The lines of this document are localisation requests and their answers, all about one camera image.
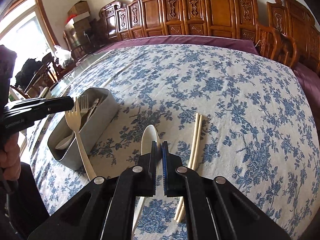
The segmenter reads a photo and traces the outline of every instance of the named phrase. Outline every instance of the cutlery box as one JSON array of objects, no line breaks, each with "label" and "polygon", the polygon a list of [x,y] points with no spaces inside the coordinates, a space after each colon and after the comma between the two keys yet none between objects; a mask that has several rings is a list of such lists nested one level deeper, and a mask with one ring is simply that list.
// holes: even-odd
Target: cutlery box
[{"label": "cutlery box", "polygon": [[[86,153],[89,154],[101,134],[105,131],[113,117],[119,111],[120,107],[109,89],[89,88],[84,91],[82,95],[88,95],[89,106],[92,106],[95,99],[98,98],[100,100],[103,98],[102,103],[97,106],[88,122],[85,123],[80,130],[84,149]],[[67,149],[57,150],[55,148],[61,140],[68,137],[71,133],[72,130],[68,127],[65,117],[63,117],[52,131],[48,139],[48,147],[57,162],[72,170],[78,170],[83,164],[76,137],[74,137]]]}]

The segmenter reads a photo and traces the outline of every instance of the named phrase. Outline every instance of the chopsticks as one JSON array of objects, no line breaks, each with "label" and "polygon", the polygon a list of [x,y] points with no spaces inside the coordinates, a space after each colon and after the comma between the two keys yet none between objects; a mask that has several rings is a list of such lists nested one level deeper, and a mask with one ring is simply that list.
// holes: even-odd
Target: chopsticks
[{"label": "chopsticks", "polygon": [[[198,159],[198,153],[199,153],[201,128],[202,128],[202,115],[199,113],[196,113],[196,122],[195,122],[195,128],[193,130],[191,153],[190,153],[190,159],[188,163],[188,168],[193,170],[195,170],[198,165],[197,159]],[[184,208],[183,197],[180,197],[177,210],[174,216],[174,220],[176,220],[177,223],[180,223],[184,218],[184,216],[185,216],[185,208]]]}]

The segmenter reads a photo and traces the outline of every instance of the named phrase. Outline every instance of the white plastic bag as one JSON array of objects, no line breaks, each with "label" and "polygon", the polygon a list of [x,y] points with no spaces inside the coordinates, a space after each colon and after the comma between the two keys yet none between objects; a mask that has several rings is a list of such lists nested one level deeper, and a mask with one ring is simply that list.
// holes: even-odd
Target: white plastic bag
[{"label": "white plastic bag", "polygon": [[54,53],[55,56],[59,59],[59,64],[63,69],[66,69],[67,66],[73,62],[73,58],[71,57],[71,51],[62,49],[60,46],[54,46],[56,52]]}]

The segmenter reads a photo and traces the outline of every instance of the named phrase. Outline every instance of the person's hand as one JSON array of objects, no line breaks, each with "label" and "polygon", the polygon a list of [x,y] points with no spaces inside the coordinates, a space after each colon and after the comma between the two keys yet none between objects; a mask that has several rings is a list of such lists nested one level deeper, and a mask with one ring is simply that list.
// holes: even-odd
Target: person's hand
[{"label": "person's hand", "polygon": [[4,168],[3,176],[6,180],[17,180],[20,176],[20,147],[18,145],[19,133],[12,135],[0,150],[0,167]]}]

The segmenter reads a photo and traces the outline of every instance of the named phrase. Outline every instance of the plastic fork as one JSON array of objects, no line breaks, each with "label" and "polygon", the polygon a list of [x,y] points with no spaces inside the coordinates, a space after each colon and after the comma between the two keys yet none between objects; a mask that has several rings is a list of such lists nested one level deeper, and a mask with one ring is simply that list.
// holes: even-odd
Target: plastic fork
[{"label": "plastic fork", "polygon": [[80,114],[81,118],[89,111],[89,98],[88,95],[81,96],[81,108]]},{"label": "plastic fork", "polygon": [[87,173],[88,178],[91,181],[95,177],[97,177],[97,175],[94,172],[94,169],[92,168],[92,165],[89,161],[87,153],[84,149],[84,146],[83,146],[83,143],[81,140],[81,136],[79,134],[79,129],[80,129],[80,125],[81,125],[81,115],[80,115],[78,98],[75,98],[75,106],[72,108],[72,110],[65,111],[65,116],[66,116],[66,121],[67,121],[69,128],[75,132],[79,152],[80,152],[81,159],[82,159],[82,163],[84,165],[85,172]]}]

